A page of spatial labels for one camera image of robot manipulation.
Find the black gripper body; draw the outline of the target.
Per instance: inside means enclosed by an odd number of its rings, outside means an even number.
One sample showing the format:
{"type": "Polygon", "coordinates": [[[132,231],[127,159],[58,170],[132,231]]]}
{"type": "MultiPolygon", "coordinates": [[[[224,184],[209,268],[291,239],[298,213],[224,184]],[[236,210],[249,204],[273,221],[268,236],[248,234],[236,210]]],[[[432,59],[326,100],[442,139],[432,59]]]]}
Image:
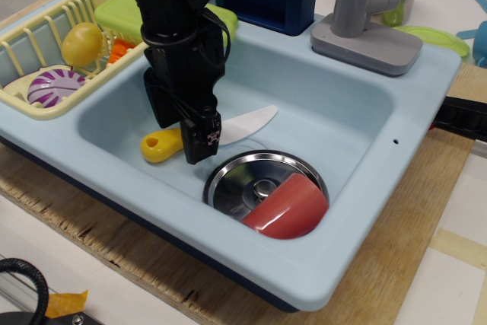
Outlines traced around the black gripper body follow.
{"type": "Polygon", "coordinates": [[[227,26],[207,9],[210,0],[135,0],[142,16],[149,69],[145,90],[159,123],[213,123],[213,94],[229,52],[227,26]]]}

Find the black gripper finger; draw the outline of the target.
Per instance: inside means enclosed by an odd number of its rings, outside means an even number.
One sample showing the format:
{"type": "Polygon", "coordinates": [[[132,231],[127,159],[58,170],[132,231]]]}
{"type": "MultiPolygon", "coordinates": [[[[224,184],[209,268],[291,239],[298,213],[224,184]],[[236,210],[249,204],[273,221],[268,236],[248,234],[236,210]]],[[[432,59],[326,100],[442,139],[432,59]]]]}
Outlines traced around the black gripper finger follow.
{"type": "Polygon", "coordinates": [[[174,105],[170,94],[162,88],[152,68],[147,69],[144,73],[144,85],[158,125],[161,128],[167,128],[179,123],[182,119],[180,111],[174,105]]]}
{"type": "Polygon", "coordinates": [[[197,164],[218,152],[221,138],[221,116],[204,119],[186,118],[180,123],[186,162],[197,164]]]}

